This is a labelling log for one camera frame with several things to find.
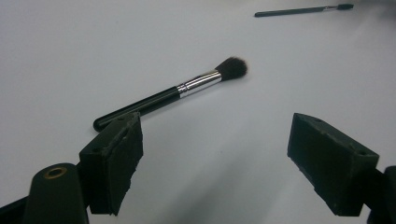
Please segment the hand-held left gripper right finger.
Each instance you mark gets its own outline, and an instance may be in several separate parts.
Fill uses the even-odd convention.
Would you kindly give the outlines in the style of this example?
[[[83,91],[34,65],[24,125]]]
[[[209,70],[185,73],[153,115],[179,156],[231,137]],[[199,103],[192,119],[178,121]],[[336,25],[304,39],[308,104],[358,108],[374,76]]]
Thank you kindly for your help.
[[[335,215],[361,213],[363,179],[376,168],[378,154],[327,122],[296,113],[288,157]]]

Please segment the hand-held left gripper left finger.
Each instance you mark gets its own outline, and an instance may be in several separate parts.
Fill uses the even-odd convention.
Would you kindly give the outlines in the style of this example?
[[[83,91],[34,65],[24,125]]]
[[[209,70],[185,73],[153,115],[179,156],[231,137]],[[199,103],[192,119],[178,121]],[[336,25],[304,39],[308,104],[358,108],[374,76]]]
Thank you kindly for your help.
[[[93,214],[119,213],[143,154],[138,112],[111,121],[79,152],[79,171]]]

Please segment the fluffy black makeup brush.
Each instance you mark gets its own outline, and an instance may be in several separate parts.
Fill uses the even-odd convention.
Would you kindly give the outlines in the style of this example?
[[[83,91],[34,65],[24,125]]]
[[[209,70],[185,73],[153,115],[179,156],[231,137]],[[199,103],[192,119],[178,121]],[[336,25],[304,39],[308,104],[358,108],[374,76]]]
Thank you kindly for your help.
[[[93,122],[93,128],[101,132],[113,120],[118,119],[131,112],[139,112],[141,116],[147,115],[154,110],[191,95],[195,92],[208,88],[220,82],[244,77],[248,72],[248,66],[242,59],[230,57],[219,64],[213,70],[182,82],[174,87],[160,91],[145,99],[127,105],[107,115],[104,115]]]

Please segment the thin black makeup brush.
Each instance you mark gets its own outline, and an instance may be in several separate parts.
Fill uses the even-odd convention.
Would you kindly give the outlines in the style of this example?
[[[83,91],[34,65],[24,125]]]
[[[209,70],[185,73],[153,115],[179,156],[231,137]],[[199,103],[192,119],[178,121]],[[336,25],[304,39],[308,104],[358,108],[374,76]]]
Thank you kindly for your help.
[[[294,9],[283,9],[273,11],[260,11],[254,14],[255,18],[262,17],[273,17],[273,16],[284,16],[284,15],[295,15],[305,13],[316,13],[329,10],[350,10],[354,7],[353,4],[340,4],[337,6],[325,6],[325,7],[305,7],[305,8],[294,8]]]

